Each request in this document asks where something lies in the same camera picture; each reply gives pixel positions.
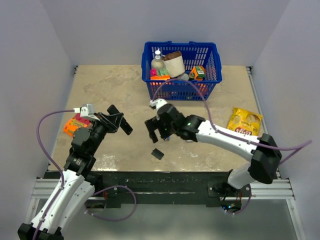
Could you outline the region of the black remote control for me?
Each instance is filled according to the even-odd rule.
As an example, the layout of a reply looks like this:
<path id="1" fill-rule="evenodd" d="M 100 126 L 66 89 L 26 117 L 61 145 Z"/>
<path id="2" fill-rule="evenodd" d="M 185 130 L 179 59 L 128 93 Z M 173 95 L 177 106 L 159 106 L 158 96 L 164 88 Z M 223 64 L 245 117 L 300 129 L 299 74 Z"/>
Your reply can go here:
<path id="1" fill-rule="evenodd" d="M 124 113 L 120 112 L 115 105 L 110 105 L 107 112 L 109 113 L 108 119 L 117 129 L 121 128 L 128 136 L 133 132 L 133 128 L 124 117 Z"/>

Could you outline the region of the black remote battery cover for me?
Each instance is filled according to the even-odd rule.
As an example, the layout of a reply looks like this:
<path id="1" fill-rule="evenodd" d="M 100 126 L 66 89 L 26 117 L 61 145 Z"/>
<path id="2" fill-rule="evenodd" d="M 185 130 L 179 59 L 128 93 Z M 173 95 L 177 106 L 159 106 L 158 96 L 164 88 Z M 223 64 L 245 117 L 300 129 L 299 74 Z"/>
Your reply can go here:
<path id="1" fill-rule="evenodd" d="M 164 157 L 164 153 L 157 148 L 152 150 L 151 155 L 157 158 L 158 160 L 161 160 Z"/>

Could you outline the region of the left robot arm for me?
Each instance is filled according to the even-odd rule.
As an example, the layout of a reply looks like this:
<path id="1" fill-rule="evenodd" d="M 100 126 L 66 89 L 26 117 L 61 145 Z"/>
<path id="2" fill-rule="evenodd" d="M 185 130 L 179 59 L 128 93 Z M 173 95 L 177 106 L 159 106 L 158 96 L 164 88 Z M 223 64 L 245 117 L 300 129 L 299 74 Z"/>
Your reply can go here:
<path id="1" fill-rule="evenodd" d="M 39 213 L 19 227 L 17 234 L 21 240 L 62 240 L 63 229 L 90 196 L 99 196 L 104 184 L 92 175 L 96 162 L 95 153 L 106 134 L 113 134 L 122 128 L 130 135 L 132 127 L 124 114 L 111 105 L 104 114 L 86 113 L 83 108 L 74 110 L 91 122 L 90 127 L 80 127 L 73 133 L 71 148 L 63 168 L 59 168 L 60 178 L 52 194 Z"/>

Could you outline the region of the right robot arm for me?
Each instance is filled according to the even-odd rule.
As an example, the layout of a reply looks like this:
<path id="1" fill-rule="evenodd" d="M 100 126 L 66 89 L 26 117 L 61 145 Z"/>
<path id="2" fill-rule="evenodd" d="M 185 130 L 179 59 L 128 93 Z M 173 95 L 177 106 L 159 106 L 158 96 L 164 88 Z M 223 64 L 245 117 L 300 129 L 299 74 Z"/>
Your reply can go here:
<path id="1" fill-rule="evenodd" d="M 156 115 L 146 120 L 145 125 L 154 143 L 158 141 L 155 133 L 158 130 L 164 140 L 171 135 L 177 135 L 185 141 L 220 147 L 248 162 L 228 174 L 222 185 L 227 196 L 235 196 L 242 187 L 254 181 L 267 185 L 273 182 L 282 154 L 271 135 L 246 135 L 212 125 L 209 120 L 197 115 L 184 116 L 162 98 L 152 100 L 149 106 L 156 111 Z"/>

